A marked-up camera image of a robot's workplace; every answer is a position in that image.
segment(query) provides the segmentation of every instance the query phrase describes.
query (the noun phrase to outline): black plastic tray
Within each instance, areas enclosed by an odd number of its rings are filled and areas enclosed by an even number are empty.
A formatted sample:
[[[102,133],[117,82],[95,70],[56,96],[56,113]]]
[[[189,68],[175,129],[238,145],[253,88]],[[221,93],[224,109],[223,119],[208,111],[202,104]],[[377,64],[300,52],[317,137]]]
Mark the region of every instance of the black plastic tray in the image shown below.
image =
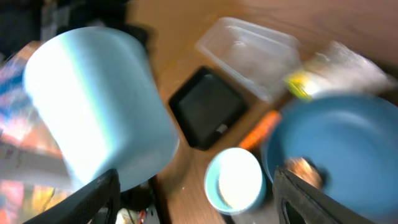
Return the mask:
[[[206,150],[247,110],[243,98],[207,67],[197,72],[169,101],[189,145]]]

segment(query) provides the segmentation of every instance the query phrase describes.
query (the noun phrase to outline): small blue cup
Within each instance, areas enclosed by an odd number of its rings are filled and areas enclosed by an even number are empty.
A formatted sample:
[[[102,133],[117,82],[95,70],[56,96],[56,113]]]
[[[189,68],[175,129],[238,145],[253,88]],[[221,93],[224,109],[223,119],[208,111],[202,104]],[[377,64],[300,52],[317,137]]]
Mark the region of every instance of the small blue cup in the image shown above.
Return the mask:
[[[238,207],[229,206],[220,195],[220,171],[225,170],[223,167],[228,166],[239,167],[240,172],[236,173],[236,178],[244,174],[246,179],[249,176],[253,180],[251,183],[255,183],[248,190],[254,190],[256,196]],[[207,199],[217,211],[226,215],[237,215],[261,204],[266,195],[266,181],[257,159],[247,150],[235,147],[220,152],[210,162],[205,175],[205,192]]]

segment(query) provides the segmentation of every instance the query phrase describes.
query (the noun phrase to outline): cable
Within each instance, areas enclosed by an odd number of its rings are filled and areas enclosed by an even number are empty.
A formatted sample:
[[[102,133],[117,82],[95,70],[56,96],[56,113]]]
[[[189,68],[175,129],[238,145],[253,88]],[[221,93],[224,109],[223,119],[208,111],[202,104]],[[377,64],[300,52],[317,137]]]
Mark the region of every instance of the cable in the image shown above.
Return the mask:
[[[52,197],[54,197],[55,195],[55,188],[52,189],[52,193],[50,198],[44,203],[43,209],[42,209],[42,213],[45,211],[45,208],[47,208],[47,206],[49,205],[49,203],[51,202]]]
[[[127,210],[127,213],[128,213],[129,216],[130,216],[130,220],[131,220],[132,224],[136,224],[136,223],[134,222],[134,220],[132,219],[132,216],[131,216],[131,214],[130,214],[130,210],[128,210],[128,209],[126,209],[126,210]]]

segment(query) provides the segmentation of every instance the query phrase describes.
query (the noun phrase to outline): blue bowl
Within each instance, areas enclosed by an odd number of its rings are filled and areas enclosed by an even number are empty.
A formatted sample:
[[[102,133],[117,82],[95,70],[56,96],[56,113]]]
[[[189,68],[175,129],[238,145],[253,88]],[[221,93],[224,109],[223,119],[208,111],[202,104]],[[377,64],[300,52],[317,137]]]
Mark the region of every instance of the blue bowl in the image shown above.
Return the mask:
[[[233,171],[237,178],[242,175],[246,178],[249,176],[255,183],[252,190],[256,191],[256,196],[249,200],[249,203],[232,208],[221,198],[218,184],[220,171],[226,170],[228,166],[239,168],[239,172]],[[230,148],[217,154],[210,162],[205,176],[205,192],[207,199],[217,211],[226,215],[237,215],[261,204],[266,195],[266,181],[260,164],[250,152],[241,148]]]
[[[322,192],[373,221],[398,217],[398,108],[367,96],[295,105],[262,146],[271,182],[278,166],[304,157],[325,174]]]

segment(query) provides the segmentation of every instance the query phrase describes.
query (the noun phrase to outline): yellow label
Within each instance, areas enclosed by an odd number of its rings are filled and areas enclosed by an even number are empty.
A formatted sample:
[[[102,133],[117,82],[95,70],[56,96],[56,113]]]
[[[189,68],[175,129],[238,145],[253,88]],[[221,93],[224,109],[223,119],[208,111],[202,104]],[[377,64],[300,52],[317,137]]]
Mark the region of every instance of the yellow label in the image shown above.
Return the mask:
[[[311,96],[308,95],[304,90],[304,86],[308,82],[308,73],[306,71],[298,70],[294,72],[286,79],[286,82],[287,88],[295,96],[308,100],[311,99]]]

